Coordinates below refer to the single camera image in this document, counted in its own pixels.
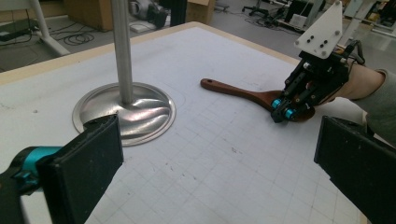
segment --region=metal stand base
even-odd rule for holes
[[[118,114],[123,146],[134,146],[163,134],[173,123],[176,107],[172,99],[160,89],[133,83],[133,102],[124,104],[118,83],[105,85],[88,92],[73,111],[73,122],[79,132],[89,120]]]

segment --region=table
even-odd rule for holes
[[[357,106],[337,99],[305,123],[275,124],[258,105],[199,83],[280,90],[295,59],[197,22],[131,41],[134,81],[167,92],[177,116],[159,138],[123,149],[125,163],[87,223],[361,223],[313,162],[321,116],[360,122]],[[113,45],[1,74],[0,172],[25,147],[77,136],[77,101],[112,82]],[[42,193],[23,202],[32,223],[50,223]]]

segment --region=wooden handle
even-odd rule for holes
[[[252,91],[245,91],[210,78],[203,78],[201,80],[201,86],[209,91],[216,91],[244,98],[254,95]]]
[[[216,91],[229,95],[243,97],[245,99],[248,99],[249,101],[261,105],[269,112],[272,112],[274,110],[271,107],[271,103],[275,99],[277,99],[282,92],[282,91],[263,91],[263,92],[246,91],[210,78],[203,78],[201,80],[201,86],[209,91]],[[304,113],[300,114],[293,121],[295,122],[306,121],[312,118],[314,114],[315,114],[315,108],[311,107],[308,110],[306,110]]]

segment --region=office chair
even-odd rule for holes
[[[268,10],[260,8],[261,2],[262,2],[262,0],[257,0],[257,3],[256,3],[255,7],[243,7],[242,8],[242,12],[244,12],[245,9],[250,9],[251,11],[248,13],[249,16],[253,16],[253,14],[256,13],[256,12],[260,12],[264,16],[268,16],[268,14],[269,14]]]

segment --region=silver pole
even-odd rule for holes
[[[120,98],[124,104],[128,105],[134,100],[132,91],[131,43],[128,29],[128,1],[112,0],[111,6]]]

